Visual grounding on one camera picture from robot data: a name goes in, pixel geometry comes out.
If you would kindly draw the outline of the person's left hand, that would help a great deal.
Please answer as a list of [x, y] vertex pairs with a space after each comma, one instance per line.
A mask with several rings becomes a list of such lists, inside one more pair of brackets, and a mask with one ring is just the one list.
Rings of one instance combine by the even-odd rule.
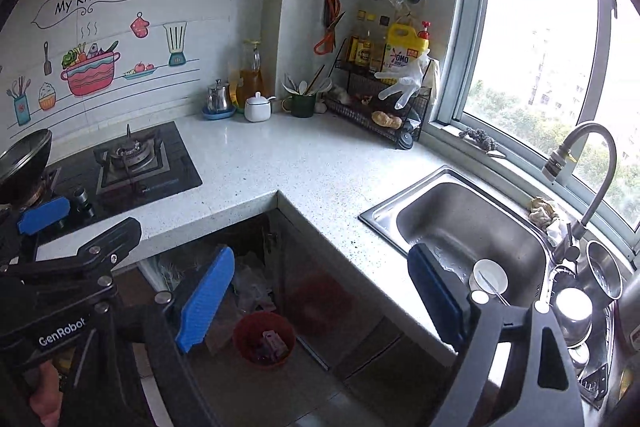
[[63, 394], [58, 371], [51, 361], [39, 365], [39, 383], [29, 404], [44, 427], [56, 427], [60, 421]]

